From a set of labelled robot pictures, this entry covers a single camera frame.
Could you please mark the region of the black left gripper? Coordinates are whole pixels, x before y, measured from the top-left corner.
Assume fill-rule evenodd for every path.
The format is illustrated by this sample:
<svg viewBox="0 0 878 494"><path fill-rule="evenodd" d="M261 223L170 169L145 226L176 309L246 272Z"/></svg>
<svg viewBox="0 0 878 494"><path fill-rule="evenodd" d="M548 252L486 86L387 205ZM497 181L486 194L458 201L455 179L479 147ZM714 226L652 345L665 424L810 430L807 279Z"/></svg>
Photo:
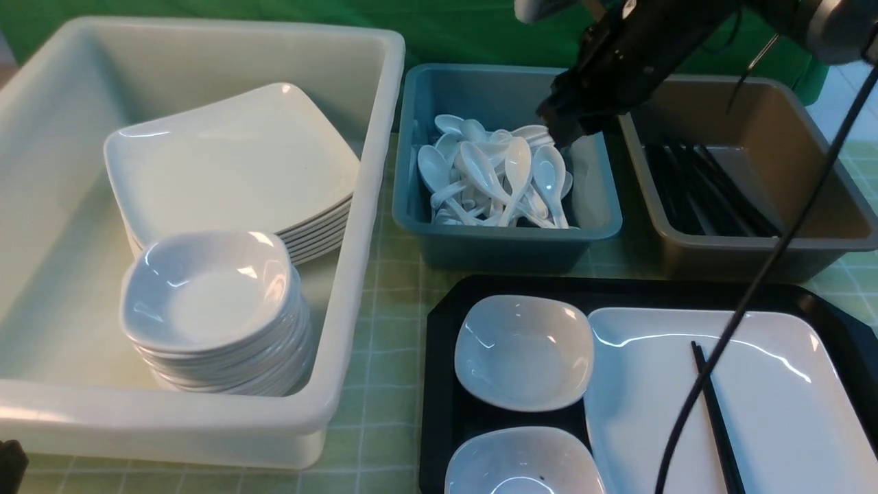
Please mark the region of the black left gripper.
<svg viewBox="0 0 878 494"><path fill-rule="evenodd" d="M1 493L18 493L29 459L17 440L2 441L0 450Z"/></svg>

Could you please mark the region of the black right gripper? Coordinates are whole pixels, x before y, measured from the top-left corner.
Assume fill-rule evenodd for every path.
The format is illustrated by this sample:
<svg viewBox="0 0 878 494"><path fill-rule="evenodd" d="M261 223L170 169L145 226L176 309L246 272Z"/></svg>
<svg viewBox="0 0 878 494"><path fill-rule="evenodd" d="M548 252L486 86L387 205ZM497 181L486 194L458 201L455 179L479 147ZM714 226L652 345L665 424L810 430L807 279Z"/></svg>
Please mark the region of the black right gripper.
<svg viewBox="0 0 878 494"><path fill-rule="evenodd" d="M737 9L736 1L627 1L607 10L537 107L556 146L602 132L649 100Z"/></svg>

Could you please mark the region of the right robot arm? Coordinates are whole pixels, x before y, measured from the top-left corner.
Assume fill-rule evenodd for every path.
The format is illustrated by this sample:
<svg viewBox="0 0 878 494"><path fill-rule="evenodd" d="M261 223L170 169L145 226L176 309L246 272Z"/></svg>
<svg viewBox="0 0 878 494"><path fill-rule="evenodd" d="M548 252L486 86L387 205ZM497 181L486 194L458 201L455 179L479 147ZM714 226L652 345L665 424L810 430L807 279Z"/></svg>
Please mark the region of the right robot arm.
<svg viewBox="0 0 878 494"><path fill-rule="evenodd" d="M646 103L665 79L740 10L749 9L819 62L876 63L875 1L624 1L595 7L573 65L537 115L560 147L601 132Z"/></svg>

